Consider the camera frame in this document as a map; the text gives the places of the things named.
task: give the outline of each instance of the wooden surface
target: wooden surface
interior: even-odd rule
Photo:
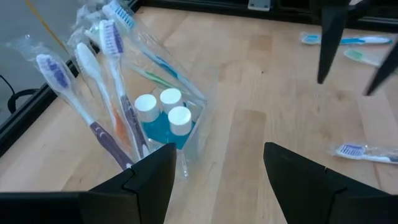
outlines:
[[[344,58],[341,47],[317,85],[320,48],[299,42],[316,26],[145,7],[137,15],[192,74],[198,64],[220,68],[210,137],[190,180],[174,187],[166,223],[285,223],[262,161],[266,141],[398,194],[398,167],[329,153],[346,141],[398,146],[397,78],[362,96],[374,69]],[[118,172],[56,99],[0,158],[0,190],[86,190]]]

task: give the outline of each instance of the gray floor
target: gray floor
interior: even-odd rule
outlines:
[[[59,38],[68,39],[72,33],[71,26],[75,23],[76,10],[81,7],[78,0],[30,0]],[[44,78],[34,68],[33,63],[27,62],[22,55],[9,47],[6,43],[29,34],[33,39],[44,42],[57,52],[64,60],[68,55],[53,40],[44,26],[33,15],[24,0],[5,0],[0,8],[0,74],[12,85],[15,91],[29,88],[40,88]],[[9,87],[0,79],[0,124],[11,114],[7,108],[7,101],[12,95]],[[23,104],[26,98],[19,99],[17,106]]]

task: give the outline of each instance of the black metal frame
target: black metal frame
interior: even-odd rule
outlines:
[[[136,12],[141,6],[164,7],[188,11],[209,12],[233,16],[255,17],[304,24],[319,24],[308,9],[285,7],[282,0],[274,0],[274,8],[269,12],[252,11],[247,8],[246,0],[135,0],[129,3]],[[358,21],[349,22],[347,28],[396,32],[398,19],[383,17],[364,17]],[[78,72],[72,62],[67,62],[74,76]],[[29,126],[44,112],[56,98],[56,94],[44,84],[41,89],[28,99],[10,118],[0,126],[0,157],[29,128]]]

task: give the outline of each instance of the blue liquid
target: blue liquid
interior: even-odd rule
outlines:
[[[184,136],[176,136],[170,130],[169,118],[166,113],[162,112],[160,116],[153,122],[142,122],[142,128],[147,134],[148,138],[151,138],[157,142],[166,144],[175,142],[177,149],[182,149],[191,132]]]

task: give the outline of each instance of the white bottle cap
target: white bottle cap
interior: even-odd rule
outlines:
[[[160,101],[162,102],[163,111],[167,114],[174,107],[183,106],[181,92],[176,88],[168,88],[164,90],[160,94]]]
[[[170,130],[176,136],[184,136],[191,131],[191,111],[184,106],[176,106],[169,112]]]
[[[134,102],[138,117],[142,122],[153,122],[160,115],[156,98],[151,94],[139,96]]]

